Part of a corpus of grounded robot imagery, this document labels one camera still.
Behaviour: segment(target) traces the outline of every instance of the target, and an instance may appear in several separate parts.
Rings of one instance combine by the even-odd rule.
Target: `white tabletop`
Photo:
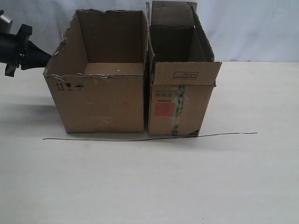
[[[299,63],[224,63],[200,135],[67,135],[42,69],[0,71],[0,223],[299,222]]]

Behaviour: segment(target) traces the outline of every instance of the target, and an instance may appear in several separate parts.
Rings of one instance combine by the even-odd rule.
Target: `black wire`
[[[163,140],[163,139],[181,139],[181,138],[202,138],[211,137],[217,135],[229,135],[229,134],[257,134],[257,132],[234,132],[234,133],[219,133],[219,134],[208,134],[201,136],[178,136],[178,137],[166,137],[166,138],[153,138],[153,139],[138,139],[138,140],[104,140],[104,139],[64,139],[64,138],[44,138],[43,140],[72,140],[72,141],[116,141],[116,142],[134,142],[134,141],[152,141],[152,140]]]

